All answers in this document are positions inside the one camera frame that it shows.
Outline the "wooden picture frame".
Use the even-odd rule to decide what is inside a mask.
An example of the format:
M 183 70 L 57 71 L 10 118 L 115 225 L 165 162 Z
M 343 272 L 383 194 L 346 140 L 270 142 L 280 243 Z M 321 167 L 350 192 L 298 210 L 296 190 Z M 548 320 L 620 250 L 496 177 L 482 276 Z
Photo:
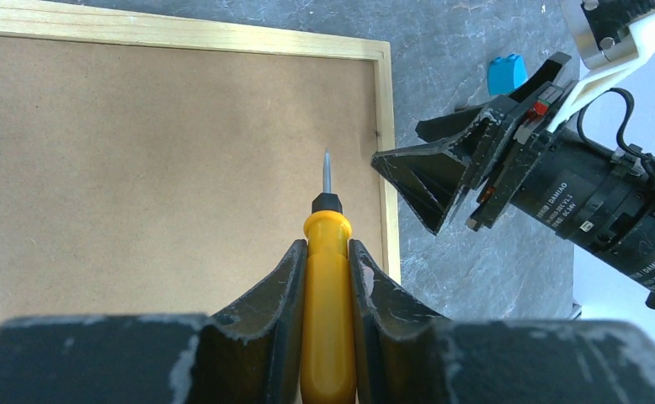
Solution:
M 400 279 L 387 42 L 0 1 L 0 323 L 205 312 L 261 280 L 321 188 Z

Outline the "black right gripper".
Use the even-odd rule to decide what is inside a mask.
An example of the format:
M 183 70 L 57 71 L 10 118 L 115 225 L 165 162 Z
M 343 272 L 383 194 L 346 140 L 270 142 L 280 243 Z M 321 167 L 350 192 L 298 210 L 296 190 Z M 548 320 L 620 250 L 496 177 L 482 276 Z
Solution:
M 428 143 L 379 151 L 371 167 L 433 235 L 453 221 L 472 190 L 479 192 L 477 208 L 466 219 L 473 231 L 493 227 L 510 205 L 554 229 L 552 211 L 574 206 L 562 196 L 567 185 L 550 182 L 528 189 L 525 183 L 542 155 L 556 149 L 557 133 L 547 127 L 570 88 L 553 82 L 571 59 L 556 52 L 513 92 L 419 121 L 415 132 Z M 455 136 L 464 129 L 465 135 Z

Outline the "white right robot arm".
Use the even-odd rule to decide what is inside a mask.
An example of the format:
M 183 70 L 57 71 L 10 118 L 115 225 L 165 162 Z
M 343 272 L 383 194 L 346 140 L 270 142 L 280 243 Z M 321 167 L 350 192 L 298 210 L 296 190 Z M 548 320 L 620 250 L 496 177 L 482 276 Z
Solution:
M 467 226 L 492 227 L 514 206 L 647 289 L 655 310 L 655 157 L 610 150 L 556 122 L 570 88 L 557 52 L 513 92 L 420 121 L 417 146 L 379 151 L 372 167 L 438 233 L 478 192 Z

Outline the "yellow handled screwdriver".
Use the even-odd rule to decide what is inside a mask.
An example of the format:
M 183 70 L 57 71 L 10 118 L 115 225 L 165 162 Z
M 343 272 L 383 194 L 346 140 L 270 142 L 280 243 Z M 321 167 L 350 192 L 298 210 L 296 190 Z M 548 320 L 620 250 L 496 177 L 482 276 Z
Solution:
M 300 390 L 305 403 L 354 403 L 357 375 L 349 240 L 352 226 L 332 190 L 324 153 L 322 192 L 303 226 L 307 239 Z

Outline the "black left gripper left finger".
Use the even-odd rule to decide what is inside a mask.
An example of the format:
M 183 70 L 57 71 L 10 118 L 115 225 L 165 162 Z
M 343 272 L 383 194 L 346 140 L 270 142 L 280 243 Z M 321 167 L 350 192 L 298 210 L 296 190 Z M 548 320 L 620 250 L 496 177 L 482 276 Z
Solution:
M 20 316 L 0 324 L 0 403 L 292 403 L 307 245 L 213 315 Z

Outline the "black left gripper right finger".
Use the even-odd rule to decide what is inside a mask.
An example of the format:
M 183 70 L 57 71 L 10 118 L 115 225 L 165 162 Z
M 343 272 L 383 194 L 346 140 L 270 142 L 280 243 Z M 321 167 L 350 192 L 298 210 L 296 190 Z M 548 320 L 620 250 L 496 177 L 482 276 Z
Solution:
M 456 322 L 349 242 L 362 403 L 655 403 L 655 343 L 627 322 Z

